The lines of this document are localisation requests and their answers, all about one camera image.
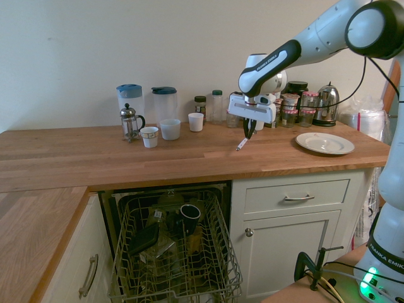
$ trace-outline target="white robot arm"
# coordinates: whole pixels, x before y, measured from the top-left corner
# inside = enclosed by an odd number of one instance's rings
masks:
[[[257,96],[279,90],[284,69],[325,60],[349,48],[367,57],[390,59],[401,65],[400,88],[404,87],[404,0],[341,0],[315,22],[270,55],[247,67],[240,75],[243,98],[230,99],[229,112],[249,119],[272,119],[263,114]],[[374,291],[359,282],[360,295],[369,302],[404,303],[404,93],[399,99],[398,124],[379,190],[386,204],[380,212],[368,250],[355,270],[359,280],[373,284]]]

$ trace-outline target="cabinet handle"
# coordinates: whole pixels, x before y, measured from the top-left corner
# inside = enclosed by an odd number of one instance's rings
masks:
[[[286,197],[284,197],[283,200],[288,201],[288,202],[291,202],[291,201],[307,201],[307,200],[312,200],[314,198],[315,198],[315,196],[310,196],[310,195],[307,195],[304,198],[289,198],[288,196],[286,196]]]
[[[251,229],[246,229],[246,236],[247,236],[247,237],[252,237],[253,234],[254,234],[254,231],[253,231],[253,230],[251,230]]]
[[[81,287],[78,290],[78,293],[79,293],[78,297],[80,299],[81,299],[81,296],[83,296],[85,298],[88,295],[88,292],[90,291],[90,288],[93,285],[95,274],[97,273],[97,267],[98,267],[98,254],[95,254],[94,257],[90,258],[90,267],[88,269],[88,273],[87,273],[87,277],[84,282],[84,285],[83,285],[83,287]]]

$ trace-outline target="wire rack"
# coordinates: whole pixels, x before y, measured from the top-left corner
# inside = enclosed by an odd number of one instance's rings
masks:
[[[146,225],[150,208],[136,198],[126,204],[108,293],[113,302],[236,302],[242,275],[217,196],[210,191],[198,194],[206,210],[197,227],[200,240],[195,245],[184,233],[170,235],[175,245],[154,262],[142,253],[127,253],[133,235]]]

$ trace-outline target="white plate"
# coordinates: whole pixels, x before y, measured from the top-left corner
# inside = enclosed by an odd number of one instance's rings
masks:
[[[324,133],[305,133],[296,137],[296,142],[308,150],[314,150],[319,153],[328,153],[331,155],[344,155],[352,153],[355,145],[333,134]]]

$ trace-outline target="dishwasher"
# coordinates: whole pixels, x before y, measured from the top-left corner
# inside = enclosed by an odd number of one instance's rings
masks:
[[[108,291],[111,302],[237,302],[242,275],[228,230],[230,192],[228,181],[102,193],[114,252]],[[171,218],[179,216],[185,204],[200,209],[192,235],[186,235],[183,221],[176,222],[180,228],[172,228]],[[134,237],[156,217],[158,241],[132,254]]]

